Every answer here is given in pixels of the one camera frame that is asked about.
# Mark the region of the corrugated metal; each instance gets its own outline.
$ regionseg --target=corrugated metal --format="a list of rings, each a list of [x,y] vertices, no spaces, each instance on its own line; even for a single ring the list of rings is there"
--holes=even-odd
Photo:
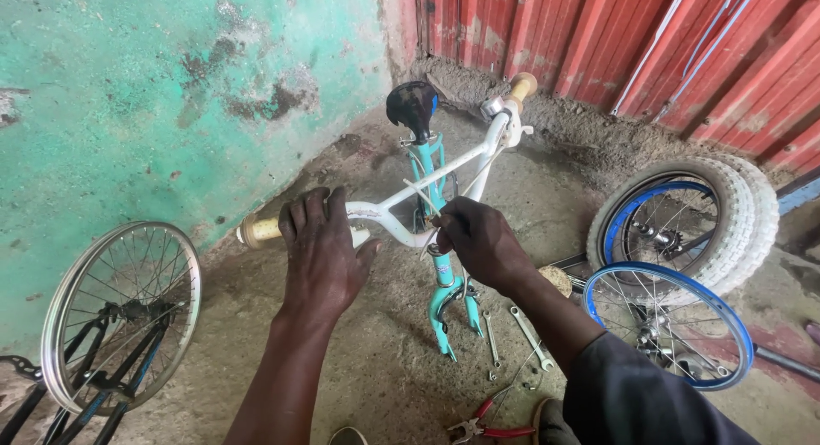
[[[421,0],[422,48],[797,173],[820,166],[820,0]]]

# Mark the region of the black saddle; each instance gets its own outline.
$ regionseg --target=black saddle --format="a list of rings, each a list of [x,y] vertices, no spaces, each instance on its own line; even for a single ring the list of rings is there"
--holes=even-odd
[[[407,82],[387,95],[387,118],[396,126],[402,123],[416,135],[419,146],[430,139],[430,119],[436,112],[439,95],[425,82]]]

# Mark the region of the turquoise wall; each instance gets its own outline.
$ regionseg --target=turquoise wall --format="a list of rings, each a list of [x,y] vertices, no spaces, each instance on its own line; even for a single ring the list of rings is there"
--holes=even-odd
[[[38,359],[93,236],[164,220],[201,252],[379,104],[378,6],[0,0],[0,353]]]

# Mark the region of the hand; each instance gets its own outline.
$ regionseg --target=hand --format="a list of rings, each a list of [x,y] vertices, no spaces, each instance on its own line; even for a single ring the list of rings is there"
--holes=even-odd
[[[466,197],[456,197],[441,209],[439,251],[455,250],[467,273],[499,293],[510,296],[531,277],[539,276],[521,249],[504,215]]]
[[[332,194],[318,187],[282,206],[279,230],[288,247],[282,311],[335,323],[367,281],[381,240],[371,239],[354,251],[344,200],[342,187]]]

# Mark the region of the combination wrench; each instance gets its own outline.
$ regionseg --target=combination wrench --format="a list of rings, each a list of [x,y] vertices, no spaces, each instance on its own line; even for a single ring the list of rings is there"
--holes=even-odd
[[[489,335],[489,349],[493,352],[493,366],[501,367],[501,362],[498,360],[498,351],[495,349],[495,338],[493,337],[493,326],[489,323],[489,311],[485,310],[481,313],[484,315],[484,321],[487,322],[487,335]]]
[[[512,314],[512,316],[515,317],[516,321],[518,321],[518,326],[521,327],[521,330],[523,330],[523,332],[524,332],[524,336],[527,337],[527,340],[530,342],[530,345],[532,345],[532,349],[536,352],[536,355],[538,356],[538,360],[541,360],[541,369],[543,371],[549,371],[547,369],[547,367],[548,366],[555,366],[555,364],[553,363],[552,360],[548,359],[544,355],[544,353],[541,351],[541,347],[540,347],[538,341],[536,341],[536,339],[532,336],[532,333],[530,333],[529,327],[524,322],[524,319],[521,318],[521,312],[518,310],[518,307],[516,307],[516,306],[510,307],[510,314]]]

